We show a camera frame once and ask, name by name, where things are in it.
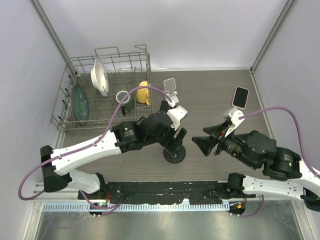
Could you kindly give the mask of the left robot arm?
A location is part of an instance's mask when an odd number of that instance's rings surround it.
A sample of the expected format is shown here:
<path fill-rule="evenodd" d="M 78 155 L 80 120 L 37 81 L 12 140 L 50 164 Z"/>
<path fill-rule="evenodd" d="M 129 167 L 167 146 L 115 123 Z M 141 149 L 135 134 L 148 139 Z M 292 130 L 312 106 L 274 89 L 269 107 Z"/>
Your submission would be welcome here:
<path fill-rule="evenodd" d="M 176 107 L 158 111 L 138 121 L 123 121 L 100 135 L 76 145 L 53 149 L 49 145 L 40 149 L 44 192 L 54 193 L 65 188 L 83 191 L 100 200 L 107 192 L 106 183 L 99 173 L 88 174 L 77 170 L 92 161 L 137 151 L 145 146 L 160 144 L 164 158 L 170 163 L 180 163 L 186 156 L 182 140 L 187 131 L 179 129 L 187 111 Z"/>

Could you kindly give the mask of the black phone clear case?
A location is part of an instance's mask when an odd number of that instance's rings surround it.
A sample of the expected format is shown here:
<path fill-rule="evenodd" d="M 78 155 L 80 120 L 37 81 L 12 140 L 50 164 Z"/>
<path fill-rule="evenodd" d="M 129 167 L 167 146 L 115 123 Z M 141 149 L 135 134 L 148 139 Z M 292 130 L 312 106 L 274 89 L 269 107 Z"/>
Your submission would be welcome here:
<path fill-rule="evenodd" d="M 187 130 L 182 127 L 180 131 L 173 136 L 170 140 L 166 150 L 170 153 L 173 158 L 182 158 L 184 159 L 186 156 L 186 149 L 183 146 L 183 139 L 187 134 Z"/>

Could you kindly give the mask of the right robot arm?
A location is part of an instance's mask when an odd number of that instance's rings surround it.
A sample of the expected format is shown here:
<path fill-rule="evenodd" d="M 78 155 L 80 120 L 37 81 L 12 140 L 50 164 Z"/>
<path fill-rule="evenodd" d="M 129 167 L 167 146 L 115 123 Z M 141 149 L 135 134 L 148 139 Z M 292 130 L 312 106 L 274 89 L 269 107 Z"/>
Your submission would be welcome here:
<path fill-rule="evenodd" d="M 205 127 L 207 136 L 192 141 L 207 157 L 226 152 L 252 170 L 262 170 L 267 179 L 240 173 L 228 175 L 226 193 L 233 198 L 242 195 L 273 195 L 303 202 L 312 211 L 320 210 L 320 180 L 313 176 L 302 157 L 277 146 L 276 140 L 253 130 L 249 133 L 227 133 L 229 121 Z"/>

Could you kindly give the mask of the black round base stand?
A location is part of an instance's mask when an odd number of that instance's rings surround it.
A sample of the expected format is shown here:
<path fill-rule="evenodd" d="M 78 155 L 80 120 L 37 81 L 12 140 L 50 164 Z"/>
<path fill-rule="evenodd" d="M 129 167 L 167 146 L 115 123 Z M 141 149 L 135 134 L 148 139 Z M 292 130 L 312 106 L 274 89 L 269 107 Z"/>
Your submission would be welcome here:
<path fill-rule="evenodd" d="M 172 156 L 165 148 L 163 149 L 163 156 L 165 160 L 171 164 L 178 164 L 182 162 L 186 157 L 186 149 L 182 145 L 175 153 L 174 156 Z"/>

